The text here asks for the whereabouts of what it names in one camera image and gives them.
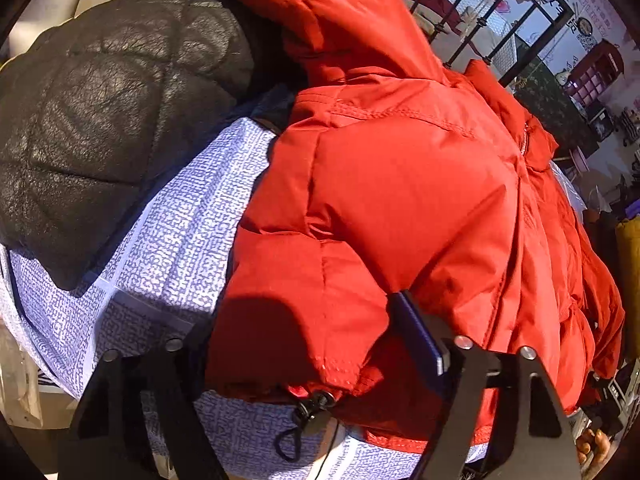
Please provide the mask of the person's right hand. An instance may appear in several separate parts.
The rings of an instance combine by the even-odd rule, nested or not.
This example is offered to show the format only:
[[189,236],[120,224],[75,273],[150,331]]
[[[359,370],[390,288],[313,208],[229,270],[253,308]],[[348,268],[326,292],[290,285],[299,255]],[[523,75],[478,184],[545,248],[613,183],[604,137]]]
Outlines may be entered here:
[[601,429],[587,428],[576,440],[578,463],[599,466],[605,462],[610,448],[611,441]]

